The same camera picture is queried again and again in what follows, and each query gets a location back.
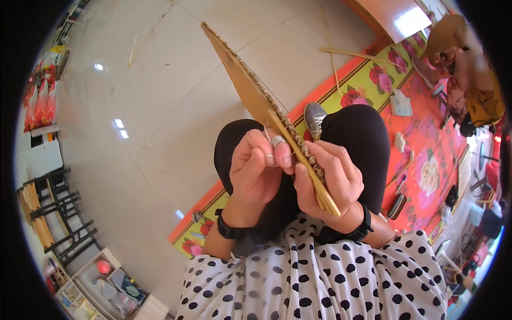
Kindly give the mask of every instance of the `hand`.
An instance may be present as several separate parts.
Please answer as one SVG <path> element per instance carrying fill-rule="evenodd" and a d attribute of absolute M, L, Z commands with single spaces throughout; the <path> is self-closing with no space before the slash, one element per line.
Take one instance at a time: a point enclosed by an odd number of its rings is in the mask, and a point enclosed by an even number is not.
<path fill-rule="evenodd" d="M 316 162 L 325 171 L 327 190 L 338 206 L 341 216 L 335 217 L 320 209 L 313 181 L 302 163 L 295 166 L 298 206 L 304 213 L 325 222 L 339 220 L 357 201 L 365 187 L 361 171 L 352 163 L 347 149 L 342 146 L 321 140 L 315 143 L 306 141 L 306 145 L 309 153 L 315 156 Z"/>
<path fill-rule="evenodd" d="M 277 135 L 272 129 L 267 133 L 270 139 Z M 233 194 L 222 213 L 226 224 L 237 228 L 255 226 L 265 205 L 278 192 L 283 171 L 293 173 L 288 143 L 279 143 L 274 150 L 265 133 L 258 129 L 248 131 L 231 159 Z"/>

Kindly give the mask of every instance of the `tiled floor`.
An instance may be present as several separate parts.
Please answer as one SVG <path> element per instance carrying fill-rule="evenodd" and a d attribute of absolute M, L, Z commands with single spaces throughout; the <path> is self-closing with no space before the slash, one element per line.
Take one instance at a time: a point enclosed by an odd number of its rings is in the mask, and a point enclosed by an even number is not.
<path fill-rule="evenodd" d="M 361 51 L 374 40 L 342 1 L 320 2 L 334 47 Z M 58 125 L 71 184 L 98 241 L 174 313 L 186 263 L 166 240 L 179 221 L 175 211 L 187 212 L 218 179 L 212 159 L 220 129 L 249 117 L 200 22 L 287 110 L 332 74 L 332 64 L 318 50 L 327 38 L 316 0 L 179 0 L 158 22 L 168 7 L 167 0 L 86 6 L 61 79 Z M 337 55 L 337 66 L 350 58 Z"/>

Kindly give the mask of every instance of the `black pants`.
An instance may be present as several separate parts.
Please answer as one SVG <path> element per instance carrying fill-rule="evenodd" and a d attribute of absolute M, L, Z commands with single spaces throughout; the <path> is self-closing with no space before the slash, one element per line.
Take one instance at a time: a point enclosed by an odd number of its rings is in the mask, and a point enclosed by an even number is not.
<path fill-rule="evenodd" d="M 251 129 L 263 130 L 263 126 L 250 119 L 234 121 L 221 130 L 215 144 L 215 169 L 230 195 L 233 193 L 229 179 L 233 151 Z M 347 149 L 352 162 L 361 170 L 365 184 L 358 201 L 371 212 L 379 213 L 390 154 L 388 131 L 379 113 L 364 104 L 347 106 L 325 117 L 321 140 Z M 265 241 L 274 239 L 300 212 L 292 177 L 283 173 L 277 194 L 265 206 L 258 224 L 251 232 L 256 232 Z"/>

